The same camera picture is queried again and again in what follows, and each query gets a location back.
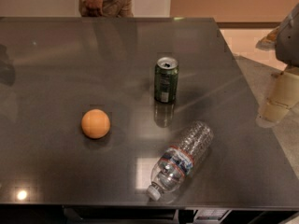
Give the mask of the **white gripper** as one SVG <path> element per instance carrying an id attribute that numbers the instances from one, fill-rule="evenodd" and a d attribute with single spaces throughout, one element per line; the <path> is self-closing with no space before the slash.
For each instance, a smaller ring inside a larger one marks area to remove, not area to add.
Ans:
<path id="1" fill-rule="evenodd" d="M 280 123 L 299 102 L 299 68 L 287 66 L 278 74 L 270 91 L 269 100 L 259 109 L 256 123 L 262 128 L 271 128 Z"/>

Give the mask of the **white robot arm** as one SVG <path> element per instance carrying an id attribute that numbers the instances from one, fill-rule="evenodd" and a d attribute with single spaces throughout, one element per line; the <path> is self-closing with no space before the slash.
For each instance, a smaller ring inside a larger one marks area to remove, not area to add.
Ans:
<path id="1" fill-rule="evenodd" d="M 299 103 L 299 4 L 279 25 L 275 52 L 286 68 L 274 76 L 258 109 L 256 122 L 263 128 L 281 122 Z"/>

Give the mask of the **person's hand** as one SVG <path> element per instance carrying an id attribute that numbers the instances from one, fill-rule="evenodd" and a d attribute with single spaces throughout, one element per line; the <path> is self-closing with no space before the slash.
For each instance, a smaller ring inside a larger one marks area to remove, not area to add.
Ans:
<path id="1" fill-rule="evenodd" d="M 104 0 L 85 0 L 85 6 L 90 16 L 100 17 L 103 15 L 103 2 Z"/>

